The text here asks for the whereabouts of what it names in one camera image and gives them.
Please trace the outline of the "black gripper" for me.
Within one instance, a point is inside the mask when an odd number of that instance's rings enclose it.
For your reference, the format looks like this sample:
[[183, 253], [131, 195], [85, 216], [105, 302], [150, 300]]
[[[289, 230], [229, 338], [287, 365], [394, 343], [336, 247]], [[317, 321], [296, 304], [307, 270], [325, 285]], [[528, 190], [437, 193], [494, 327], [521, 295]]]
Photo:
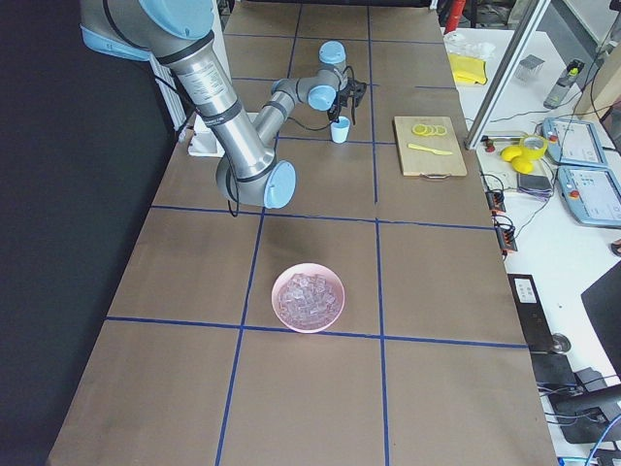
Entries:
[[333, 104], [327, 111], [329, 122], [339, 123], [344, 109], [350, 109], [350, 115], [354, 117], [356, 109], [365, 96], [367, 87], [367, 83], [348, 78], [345, 88], [338, 92]]

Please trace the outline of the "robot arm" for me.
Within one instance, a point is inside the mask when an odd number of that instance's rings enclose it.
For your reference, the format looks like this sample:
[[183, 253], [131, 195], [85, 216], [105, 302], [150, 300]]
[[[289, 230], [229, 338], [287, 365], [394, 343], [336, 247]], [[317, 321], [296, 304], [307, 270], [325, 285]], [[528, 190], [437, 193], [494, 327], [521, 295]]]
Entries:
[[216, 183], [236, 204], [280, 209], [290, 202], [295, 169], [269, 144], [296, 105], [307, 104], [335, 123], [342, 109], [355, 109], [366, 93], [366, 84], [346, 62], [343, 44], [329, 41], [319, 50], [314, 76], [277, 81], [270, 100], [249, 117], [213, 49], [212, 2], [82, 1], [80, 6], [82, 39], [91, 50], [136, 61], [155, 58], [176, 75], [224, 150]]

